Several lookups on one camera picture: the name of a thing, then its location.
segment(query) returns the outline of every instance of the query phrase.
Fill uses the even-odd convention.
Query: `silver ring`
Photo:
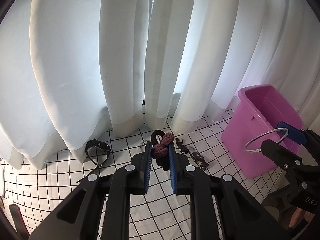
[[[247,147],[248,147],[251,143],[253,143],[255,140],[261,138],[262,136],[265,136],[265,135],[267,135],[267,134],[269,134],[269,133],[278,132],[278,131],[285,131],[284,136],[282,136],[282,137],[280,138],[280,140],[278,140],[278,141],[276,142],[276,143],[278,143],[278,144],[281,143],[281,142],[288,136],[289,130],[288,130],[287,128],[276,128],[276,129],[270,130],[270,131],[268,131],[268,132],[265,132],[265,133],[257,136],[256,138],[253,138],[252,140],[250,140],[250,141],[245,145],[244,151],[245,151],[245,152],[248,152],[248,153],[258,153],[258,152],[261,152],[261,149],[248,150]]]
[[[192,146],[188,146],[187,149],[189,152],[196,152],[196,149],[194,149]]]
[[[144,143],[147,142],[148,140],[144,140],[140,143],[140,151],[143,153],[144,151],[142,150],[142,146],[144,146]]]

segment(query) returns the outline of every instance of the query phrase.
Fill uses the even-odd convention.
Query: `pink plastic basket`
[[[258,135],[275,129],[284,121],[297,129],[302,128],[302,120],[287,100],[271,85],[242,88],[238,92],[240,103],[235,114],[222,133],[222,140],[247,178],[255,178],[277,166],[261,152],[247,153],[244,146]],[[249,145],[248,149],[259,149],[264,140],[278,141],[274,132],[263,136]],[[288,138],[280,144],[293,153],[299,145]]]

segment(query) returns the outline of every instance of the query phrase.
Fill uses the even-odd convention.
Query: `white curtain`
[[[168,116],[194,0],[154,0],[144,76],[146,123],[162,129]]]
[[[44,108],[32,70],[30,5],[31,0],[16,0],[0,25],[0,125],[7,138],[2,138],[3,151],[8,151],[1,156],[20,167],[23,154],[41,169],[48,156],[66,145]]]
[[[178,133],[194,131],[204,114],[227,56],[238,4],[239,0],[208,0],[190,72],[172,119]]]
[[[264,83],[320,133],[319,67],[305,0],[16,0],[0,24],[0,156],[41,169],[69,148],[83,162],[90,139],[143,124],[143,99],[148,127],[174,114],[192,132]]]
[[[31,62],[47,113],[71,153],[110,122],[99,66],[101,0],[32,0]]]
[[[149,0],[102,0],[99,60],[104,95],[115,136],[143,124],[143,72]]]

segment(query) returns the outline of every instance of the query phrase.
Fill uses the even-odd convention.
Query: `metal screw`
[[[125,167],[125,170],[126,171],[133,171],[136,167],[132,164],[128,164],[126,167]]]
[[[88,181],[95,181],[98,178],[96,174],[90,174],[87,179]]]
[[[187,165],[186,166],[186,171],[194,171],[195,169],[196,169],[196,167],[193,166],[193,165]]]
[[[229,175],[229,174],[225,174],[225,175],[223,175],[223,180],[225,180],[225,181],[232,181],[232,176],[231,175]]]

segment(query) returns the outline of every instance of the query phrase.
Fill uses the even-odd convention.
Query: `black grid line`
[[[163,130],[164,132],[173,133],[176,137],[183,138],[185,140],[184,145],[192,146],[201,155],[208,158],[209,168],[206,170],[207,174],[218,177],[225,173],[231,174],[261,202],[272,190],[281,174],[281,170],[278,168],[254,179],[247,179],[244,176],[221,140],[221,133],[232,116],[233,111],[226,110],[221,119],[218,122],[214,122],[204,115],[197,129],[189,134],[176,134],[172,131],[172,117],[169,116]],[[106,165],[99,169],[100,176],[111,174],[130,163],[132,156],[140,152],[140,142],[146,138],[150,139],[150,135],[151,130],[145,126],[145,123],[144,126],[126,138],[115,138],[112,129],[106,131],[101,136],[101,140],[110,145],[112,156],[110,156]],[[96,158],[98,163],[105,158],[105,154],[101,151],[91,151],[89,154]],[[187,157],[190,163],[196,166],[191,156],[187,155]],[[5,172],[5,197],[12,198],[13,202],[20,206],[29,232],[32,232],[56,205],[78,185],[76,181],[86,176],[94,168],[90,162],[79,163],[68,149],[50,156],[45,162],[45,168],[41,171],[31,172],[32,166],[26,159],[20,171],[12,168],[4,160],[1,161],[1,166]],[[190,205],[189,197],[175,196],[173,194],[168,174],[162,171],[162,168],[157,166],[154,161],[152,162],[151,170],[153,178],[152,181],[150,178],[149,193],[141,196],[138,199],[139,203],[133,203],[130,206],[130,239],[144,240],[151,234],[156,236],[154,238],[156,240],[189,239],[190,212],[185,211],[188,210],[186,207]],[[152,189],[159,196],[152,196],[152,193],[150,193]],[[107,199],[108,196],[105,198],[101,214],[98,239],[101,238]],[[158,203],[164,205],[163,210],[157,210],[162,208],[157,206]],[[137,215],[134,213],[136,210],[145,210],[146,214]],[[163,224],[163,222],[159,224],[161,218],[165,216],[168,217],[169,222],[167,224]],[[222,238],[220,219],[217,214],[216,217],[220,238]]]

